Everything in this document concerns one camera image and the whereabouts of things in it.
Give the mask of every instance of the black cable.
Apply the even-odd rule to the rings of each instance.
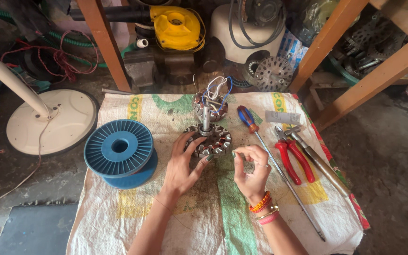
[[[282,8],[283,8],[283,19],[278,21],[278,24],[276,25],[275,30],[273,31],[272,35],[271,35],[265,42],[263,42],[263,43],[254,42],[254,41],[248,36],[248,34],[247,34],[246,31],[245,31],[245,28],[243,27],[243,24],[242,24],[242,1],[239,0],[239,9],[238,9],[238,22],[239,22],[239,26],[240,26],[240,29],[241,29],[243,35],[245,36],[245,38],[246,38],[251,44],[253,44],[253,46],[243,46],[243,45],[240,45],[240,44],[235,40],[235,38],[234,38],[234,32],[233,32],[233,28],[232,28],[232,11],[233,11],[233,6],[234,6],[234,0],[231,0],[231,5],[230,5],[230,8],[229,8],[229,9],[230,9],[230,10],[229,10],[230,13],[229,13],[229,18],[228,18],[229,34],[230,34],[231,39],[232,39],[232,41],[234,42],[234,44],[235,44],[237,47],[241,48],[241,49],[256,49],[256,48],[260,48],[260,47],[262,47],[262,46],[264,46],[264,45],[267,45],[267,44],[273,42],[273,41],[279,36],[279,34],[282,32],[282,30],[284,29],[284,26],[285,26],[285,24],[286,24],[286,8],[285,8],[284,5],[283,5],[283,6],[282,6]]]

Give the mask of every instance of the yellow plastic housing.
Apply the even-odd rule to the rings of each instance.
[[[163,48],[187,50],[198,46],[201,26],[191,11],[176,6],[151,6],[150,18]]]

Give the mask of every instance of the bracelet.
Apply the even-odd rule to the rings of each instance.
[[[274,220],[276,220],[276,218],[278,217],[278,215],[280,215],[280,212],[278,211],[274,211],[272,214],[270,214],[269,216],[263,218],[262,220],[259,220],[259,224],[261,225],[265,225],[267,223],[270,223]]]
[[[274,214],[275,212],[278,212],[278,211],[280,210],[280,208],[278,208],[278,206],[270,206],[270,208],[272,208],[272,209],[274,209],[274,210],[271,211],[271,212],[269,212],[269,213],[267,213],[266,215],[261,216],[261,217],[256,218],[256,219],[257,219],[258,221],[259,221],[259,220],[262,220],[262,219],[264,219],[265,217],[270,216],[270,215],[272,215],[272,214]]]
[[[267,191],[267,192],[265,192],[264,198],[256,206],[252,207],[250,205],[250,211],[252,211],[252,212],[259,211],[259,209],[261,209],[264,205],[266,205],[266,204],[268,205],[267,201],[269,199],[271,199],[270,198],[270,191]]]
[[[257,214],[257,213],[260,213],[260,212],[262,212],[265,208],[267,208],[268,206],[269,206],[269,204],[271,203],[271,201],[272,201],[272,197],[270,196],[269,198],[268,198],[268,200],[265,202],[265,204],[261,207],[261,208],[259,208],[259,210],[257,210],[257,211],[252,211],[254,214]]]

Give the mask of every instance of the green hose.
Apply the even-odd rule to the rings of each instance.
[[[15,24],[14,20],[10,16],[10,14],[8,12],[2,11],[2,10],[0,10],[0,19],[3,19],[4,21],[10,22],[13,25]],[[51,35],[54,38],[59,39],[59,40],[62,37],[60,34],[58,34],[57,32],[54,32],[52,30],[49,31],[48,34]],[[84,48],[92,48],[93,47],[92,43],[82,43],[82,42],[76,41],[76,40],[68,38],[68,37],[64,38],[64,42],[70,43],[70,44],[75,45],[75,46],[84,47]]]
[[[2,19],[2,20],[4,20],[4,21],[7,21],[7,22],[10,22],[10,23],[12,23],[12,24],[15,24],[14,20],[13,20],[12,17],[10,16],[10,14],[9,14],[8,12],[2,11],[2,10],[0,10],[0,19]],[[54,32],[54,31],[52,31],[52,30],[51,30],[50,32],[48,32],[48,34],[49,34],[50,36],[54,37],[54,38],[59,39],[59,40],[60,40],[61,37],[62,37],[60,34],[58,34],[57,32]],[[49,39],[46,38],[45,36],[42,36],[42,39],[43,39],[49,46],[51,46],[51,47],[53,47],[53,48],[55,48],[55,49],[59,49],[59,46],[58,46],[56,43],[52,42],[51,40],[49,40]],[[76,40],[74,40],[74,39],[71,39],[71,38],[68,38],[68,37],[65,37],[65,38],[64,38],[64,42],[70,43],[70,44],[75,45],[75,46],[84,47],[84,48],[93,47],[92,43],[82,43],[82,42],[78,42],[78,41],[76,41]],[[133,51],[133,50],[136,50],[136,49],[138,49],[138,46],[137,46],[136,42],[134,42],[134,43],[128,45],[125,49],[123,49],[123,50],[121,51],[121,55],[122,55],[122,57],[124,57],[124,54],[125,54],[126,52],[128,52],[128,51]],[[89,63],[88,63],[87,61],[83,60],[83,59],[77,58],[77,57],[75,57],[75,56],[69,56],[69,57],[71,57],[72,59],[74,59],[74,60],[76,60],[76,61],[78,61],[78,62],[80,62],[80,63],[82,63],[82,64],[89,65]],[[108,66],[106,65],[106,63],[99,63],[99,64],[97,64],[97,66],[98,66],[98,67],[108,67]]]

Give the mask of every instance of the hand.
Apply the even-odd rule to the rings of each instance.
[[[190,143],[187,150],[184,152],[185,143],[194,135],[195,132],[185,132],[181,134],[173,143],[171,159],[168,162],[166,169],[165,181],[157,195],[164,202],[171,205],[175,204],[179,197],[189,190],[198,178],[204,167],[213,159],[213,154],[202,158],[198,165],[190,172],[190,158],[196,147],[204,142],[207,138],[200,137]]]
[[[243,172],[243,159],[240,153],[245,155],[246,161],[254,162],[253,173]],[[265,196],[265,183],[272,169],[270,166],[266,167],[268,154],[258,145],[248,145],[233,150],[233,157],[234,181],[251,206],[256,206]]]

